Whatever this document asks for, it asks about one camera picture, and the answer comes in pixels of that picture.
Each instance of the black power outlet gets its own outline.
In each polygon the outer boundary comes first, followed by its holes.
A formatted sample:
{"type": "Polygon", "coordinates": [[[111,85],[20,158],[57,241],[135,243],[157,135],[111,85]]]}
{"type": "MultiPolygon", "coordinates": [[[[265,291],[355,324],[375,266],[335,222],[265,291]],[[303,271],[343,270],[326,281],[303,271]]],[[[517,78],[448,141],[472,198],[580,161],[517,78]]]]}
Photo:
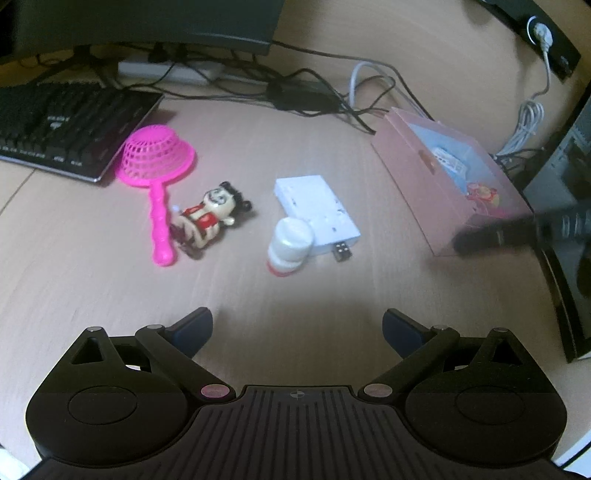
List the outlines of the black power outlet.
{"type": "Polygon", "coordinates": [[[554,37],[554,43],[548,52],[550,67],[560,80],[566,80],[573,74],[581,54],[558,25],[535,2],[532,0],[477,1],[520,35],[539,55],[541,50],[533,36],[533,31],[538,23],[546,25],[554,37]]]}

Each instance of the pink box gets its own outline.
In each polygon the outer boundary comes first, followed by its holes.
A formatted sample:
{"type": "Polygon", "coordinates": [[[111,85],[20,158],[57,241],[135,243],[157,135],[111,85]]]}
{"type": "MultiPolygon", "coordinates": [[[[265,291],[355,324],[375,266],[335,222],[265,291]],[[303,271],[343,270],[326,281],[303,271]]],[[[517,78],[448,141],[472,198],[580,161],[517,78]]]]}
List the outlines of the pink box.
{"type": "Polygon", "coordinates": [[[392,108],[372,143],[434,255],[454,255],[464,226],[531,213],[480,144],[441,123],[392,108]]]}

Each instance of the pink plastic sieve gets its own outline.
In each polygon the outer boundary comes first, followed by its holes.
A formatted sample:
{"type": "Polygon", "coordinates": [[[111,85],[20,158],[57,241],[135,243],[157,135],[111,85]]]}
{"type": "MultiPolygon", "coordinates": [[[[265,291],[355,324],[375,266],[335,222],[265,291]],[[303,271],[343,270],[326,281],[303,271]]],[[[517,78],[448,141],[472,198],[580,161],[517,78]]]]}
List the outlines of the pink plastic sieve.
{"type": "Polygon", "coordinates": [[[117,178],[132,187],[150,188],[150,218],[154,263],[166,267],[174,262],[170,245],[168,210],[164,183],[182,176],[191,168],[195,150],[165,125],[150,125],[134,132],[125,141],[117,178]]]}

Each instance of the keyboard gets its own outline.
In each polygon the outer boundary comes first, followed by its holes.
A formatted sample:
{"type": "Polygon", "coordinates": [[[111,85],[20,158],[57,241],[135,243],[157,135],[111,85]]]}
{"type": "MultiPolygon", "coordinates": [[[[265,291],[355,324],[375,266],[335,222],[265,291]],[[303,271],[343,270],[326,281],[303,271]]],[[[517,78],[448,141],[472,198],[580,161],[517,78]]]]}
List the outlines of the keyboard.
{"type": "Polygon", "coordinates": [[[162,98],[98,83],[0,88],[0,158],[99,181],[162,98]]]}

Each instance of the monitor stand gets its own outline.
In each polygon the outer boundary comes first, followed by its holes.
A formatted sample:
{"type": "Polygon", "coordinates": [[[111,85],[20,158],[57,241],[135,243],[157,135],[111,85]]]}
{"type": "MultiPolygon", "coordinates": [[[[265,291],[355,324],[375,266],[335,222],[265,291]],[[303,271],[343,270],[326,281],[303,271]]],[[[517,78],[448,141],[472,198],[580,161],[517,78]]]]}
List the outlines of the monitor stand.
{"type": "Polygon", "coordinates": [[[74,47],[74,54],[69,59],[62,60],[61,62],[52,65],[46,72],[43,72],[39,76],[33,78],[33,80],[30,80],[28,84],[36,85],[37,83],[41,83],[44,80],[47,80],[48,78],[63,72],[64,70],[76,66],[85,66],[95,70],[99,78],[103,80],[106,85],[108,85],[109,82],[106,81],[104,75],[100,71],[104,65],[104,59],[95,57],[92,53],[90,53],[90,45],[81,45],[74,47]]]}

